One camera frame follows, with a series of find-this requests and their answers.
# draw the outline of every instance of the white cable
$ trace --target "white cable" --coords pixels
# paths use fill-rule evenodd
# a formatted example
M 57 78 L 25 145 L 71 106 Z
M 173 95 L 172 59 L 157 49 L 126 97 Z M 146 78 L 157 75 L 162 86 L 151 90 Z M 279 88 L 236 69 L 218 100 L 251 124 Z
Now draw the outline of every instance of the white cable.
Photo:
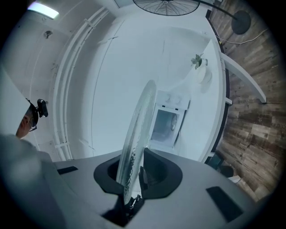
M 241 42 L 241 43 L 236 43 L 236 42 L 230 42 L 230 41 L 227 41 L 227 40 L 224 40 L 224 39 L 222 39 L 222 38 L 220 38 L 219 36 L 217 36 L 216 35 L 216 37 L 218 37 L 219 39 L 221 39 L 221 40 L 223 40 L 223 41 L 226 41 L 226 42 L 228 42 L 228 43 L 231 43 L 231 44 L 239 44 L 239 45 L 241 45 L 241 44 L 244 44 L 244 43 L 247 43 L 247 42 L 250 42 L 250 41 L 254 41 L 256 38 L 258 38 L 260 35 L 262 35 L 265 31 L 267 31 L 268 29 L 265 29 L 264 31 L 262 31 L 257 37 L 255 37 L 254 39 L 252 39 L 252 40 L 249 40 L 249 41 L 245 41 L 245 42 Z

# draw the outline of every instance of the round wire lampshade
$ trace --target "round wire lampshade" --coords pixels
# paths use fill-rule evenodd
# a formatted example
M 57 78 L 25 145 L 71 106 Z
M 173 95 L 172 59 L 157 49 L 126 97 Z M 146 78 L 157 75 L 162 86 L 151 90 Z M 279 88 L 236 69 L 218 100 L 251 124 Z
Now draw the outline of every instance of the round wire lampshade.
M 192 0 L 133 0 L 141 9 L 159 15 L 181 16 L 194 12 L 200 5 Z

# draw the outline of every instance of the transparent disc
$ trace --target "transparent disc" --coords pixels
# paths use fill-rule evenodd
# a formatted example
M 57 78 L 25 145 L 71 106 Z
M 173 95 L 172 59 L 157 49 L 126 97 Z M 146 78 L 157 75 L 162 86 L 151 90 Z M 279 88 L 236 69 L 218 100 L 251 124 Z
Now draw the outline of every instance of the transparent disc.
M 155 96 L 156 85 L 150 80 L 141 93 L 124 142 L 116 181 L 124 186 L 125 204 L 131 198 L 143 151 L 149 140 Z

